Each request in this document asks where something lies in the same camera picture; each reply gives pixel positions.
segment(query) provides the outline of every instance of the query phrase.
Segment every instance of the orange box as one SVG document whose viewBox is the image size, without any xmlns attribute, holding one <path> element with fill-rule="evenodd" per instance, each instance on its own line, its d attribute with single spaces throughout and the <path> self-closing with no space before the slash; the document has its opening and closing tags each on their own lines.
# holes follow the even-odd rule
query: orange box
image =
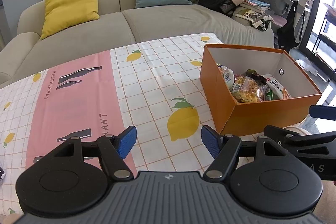
<svg viewBox="0 0 336 224">
<path fill-rule="evenodd" d="M 216 63 L 234 74 L 248 69 L 273 75 L 293 97 L 258 103 L 239 103 L 228 89 Z M 207 44 L 201 68 L 201 83 L 216 130 L 244 136 L 263 132 L 266 125 L 287 127 L 302 122 L 308 109 L 322 94 L 310 77 L 284 50 L 265 47 Z"/>
</svg>

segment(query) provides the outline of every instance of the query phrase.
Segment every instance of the yellow pillow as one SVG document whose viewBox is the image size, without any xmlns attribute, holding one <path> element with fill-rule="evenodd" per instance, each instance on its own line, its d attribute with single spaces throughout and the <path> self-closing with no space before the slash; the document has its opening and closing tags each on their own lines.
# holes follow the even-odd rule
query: yellow pillow
<svg viewBox="0 0 336 224">
<path fill-rule="evenodd" d="M 45 0 L 41 39 L 90 20 L 99 19 L 98 0 Z"/>
</svg>

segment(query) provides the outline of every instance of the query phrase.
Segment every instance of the pink stripe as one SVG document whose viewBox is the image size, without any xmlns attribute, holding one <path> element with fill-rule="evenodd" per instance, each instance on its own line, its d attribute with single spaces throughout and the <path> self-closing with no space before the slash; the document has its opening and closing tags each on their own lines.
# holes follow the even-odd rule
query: pink stripe
<svg viewBox="0 0 336 224">
<path fill-rule="evenodd" d="M 81 80 L 80 83 L 56 90 L 61 76 L 99 66 L 102 66 L 100 70 L 65 81 Z M 124 130 L 109 51 L 48 70 L 34 111 L 26 168 L 33 164 L 34 157 L 44 156 L 57 147 L 61 143 L 56 141 L 58 138 L 88 128 L 91 129 L 91 137 L 82 141 L 95 141 L 105 134 L 119 135 Z M 98 159 L 85 162 L 100 168 Z M 136 176 L 131 153 L 125 162 Z"/>
</svg>

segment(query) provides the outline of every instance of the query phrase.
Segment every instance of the black door frame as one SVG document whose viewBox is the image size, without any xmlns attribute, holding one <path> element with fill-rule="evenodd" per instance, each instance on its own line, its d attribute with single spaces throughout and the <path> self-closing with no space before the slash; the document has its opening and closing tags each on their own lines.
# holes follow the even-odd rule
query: black door frame
<svg viewBox="0 0 336 224">
<path fill-rule="evenodd" d="M 303 35 L 299 49 L 310 60 L 312 60 L 312 62 L 315 63 L 326 75 L 328 75 L 331 79 L 336 81 L 336 75 L 334 74 L 334 71 L 325 62 L 319 59 L 317 56 L 312 55 L 311 51 L 306 47 L 308 44 L 310 35 L 312 34 L 312 30 L 313 30 L 313 26 L 315 23 L 319 5 L 320 5 L 320 0 L 314 0 L 313 5 L 311 7 L 311 12 L 310 12 L 310 17 L 307 23 L 307 27 Z"/>
</svg>

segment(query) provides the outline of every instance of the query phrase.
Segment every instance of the lemon print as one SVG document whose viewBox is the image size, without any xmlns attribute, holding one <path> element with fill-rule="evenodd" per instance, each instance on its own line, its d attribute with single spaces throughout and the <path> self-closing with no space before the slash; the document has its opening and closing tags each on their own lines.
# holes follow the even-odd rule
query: lemon print
<svg viewBox="0 0 336 224">
<path fill-rule="evenodd" d="M 129 56 L 127 56 L 126 61 L 135 61 L 138 60 L 141 57 L 141 51 L 134 50 Z"/>
<path fill-rule="evenodd" d="M 3 143 L 3 147 L 4 148 L 6 148 L 6 146 L 8 145 L 8 143 L 10 143 L 12 140 L 13 140 L 13 138 L 14 138 L 14 135 L 15 135 L 15 133 L 9 133 L 8 135 L 7 135 L 7 137 L 5 138 L 5 141 L 4 141 L 4 143 Z"/>
<path fill-rule="evenodd" d="M 200 67 L 200 66 L 202 66 L 202 62 L 200 62 L 200 61 L 192 61 L 192 62 L 190 62 L 191 63 L 191 65 L 194 65 L 194 66 L 196 66 L 196 67 Z"/>
<path fill-rule="evenodd" d="M 172 108 L 179 108 L 168 119 L 167 129 L 170 134 L 172 142 L 177 139 L 185 139 L 192 136 L 199 124 L 200 118 L 198 116 L 195 106 L 191 105 L 184 98 L 174 98 L 172 100 L 180 100 Z"/>
<path fill-rule="evenodd" d="M 5 110 L 7 107 L 11 105 L 12 102 L 8 102 L 7 104 L 4 105 L 3 110 Z"/>
<path fill-rule="evenodd" d="M 9 214 L 15 214 L 16 211 L 14 211 L 11 207 L 8 208 L 7 212 L 9 211 Z"/>
<path fill-rule="evenodd" d="M 203 42 L 206 42 L 206 41 L 209 41 L 210 40 L 210 37 L 201 37 L 201 41 Z"/>
<path fill-rule="evenodd" d="M 42 74 L 40 72 L 35 74 L 33 77 L 33 82 L 36 83 L 38 80 L 40 80 L 41 76 Z"/>
</svg>

